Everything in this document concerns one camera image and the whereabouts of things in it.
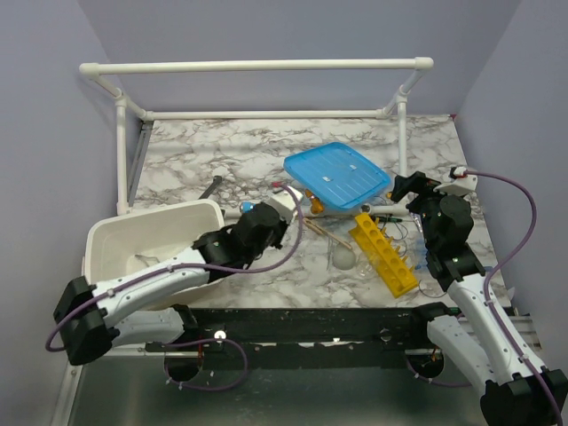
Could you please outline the blue plastic bin lid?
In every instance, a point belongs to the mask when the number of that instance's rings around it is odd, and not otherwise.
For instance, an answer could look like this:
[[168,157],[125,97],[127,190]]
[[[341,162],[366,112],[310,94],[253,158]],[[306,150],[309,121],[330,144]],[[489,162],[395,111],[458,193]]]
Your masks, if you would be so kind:
[[340,142],[292,154],[283,168],[324,206],[338,211],[355,209],[391,185],[383,169]]

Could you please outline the wooden test tube clamp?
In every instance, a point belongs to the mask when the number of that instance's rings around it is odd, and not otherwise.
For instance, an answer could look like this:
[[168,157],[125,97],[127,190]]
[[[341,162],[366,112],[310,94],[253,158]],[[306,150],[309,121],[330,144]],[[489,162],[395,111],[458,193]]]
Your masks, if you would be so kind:
[[313,232],[315,232],[318,235],[322,235],[322,236],[326,236],[329,239],[331,239],[332,241],[336,242],[337,244],[345,247],[348,250],[353,250],[353,247],[351,246],[350,243],[348,243],[347,241],[341,239],[340,237],[338,237],[337,235],[335,235],[334,233],[331,233],[329,230],[327,230],[326,228],[322,227],[321,225],[316,224],[315,222],[311,221],[309,218],[305,217],[303,219],[304,224]]

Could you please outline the white plastic bin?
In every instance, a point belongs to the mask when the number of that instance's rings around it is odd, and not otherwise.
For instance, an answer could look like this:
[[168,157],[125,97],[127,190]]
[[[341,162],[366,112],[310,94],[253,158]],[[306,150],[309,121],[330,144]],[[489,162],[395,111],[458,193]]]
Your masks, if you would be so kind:
[[[89,231],[83,274],[105,298],[98,307],[113,324],[138,310],[160,310],[172,304],[191,304],[215,283],[203,269],[181,264],[204,264],[192,245],[204,233],[225,226],[221,209],[212,200],[189,201],[140,210],[96,223]],[[146,267],[134,256],[156,256],[160,263]]]

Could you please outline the metal crucible tongs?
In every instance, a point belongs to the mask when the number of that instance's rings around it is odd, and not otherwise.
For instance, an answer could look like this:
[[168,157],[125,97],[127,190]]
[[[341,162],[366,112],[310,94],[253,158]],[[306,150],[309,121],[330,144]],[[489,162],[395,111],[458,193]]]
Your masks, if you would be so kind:
[[136,254],[134,256],[139,262],[143,263],[146,267],[154,266],[160,263],[160,259],[156,256],[145,256]]

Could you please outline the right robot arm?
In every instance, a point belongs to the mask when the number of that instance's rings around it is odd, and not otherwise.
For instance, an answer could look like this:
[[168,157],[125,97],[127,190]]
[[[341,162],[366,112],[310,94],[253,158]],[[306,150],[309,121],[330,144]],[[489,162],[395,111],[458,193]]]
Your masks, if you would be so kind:
[[419,217],[430,275],[457,304],[472,331],[467,333],[443,304],[414,311],[410,341],[433,343],[468,379],[490,425],[560,425],[567,377],[551,370],[517,331],[495,296],[493,275],[468,244],[474,220],[465,197],[477,185],[476,172],[463,167],[441,183],[417,171],[397,176],[391,198],[414,194],[407,204]]

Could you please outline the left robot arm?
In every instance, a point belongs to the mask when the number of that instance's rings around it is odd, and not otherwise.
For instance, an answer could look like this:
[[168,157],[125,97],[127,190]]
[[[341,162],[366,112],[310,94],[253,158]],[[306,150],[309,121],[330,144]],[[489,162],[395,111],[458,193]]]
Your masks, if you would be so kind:
[[54,309],[55,328],[45,349],[66,353],[73,366],[89,364],[110,351],[114,343],[122,343],[126,333],[120,323],[148,305],[227,276],[259,274],[284,265],[297,251],[299,241],[275,264],[252,265],[266,249],[281,249],[292,223],[304,226],[302,193],[289,185],[277,187],[277,193],[242,214],[235,224],[202,234],[189,248],[167,260],[95,284],[85,276],[69,281]]

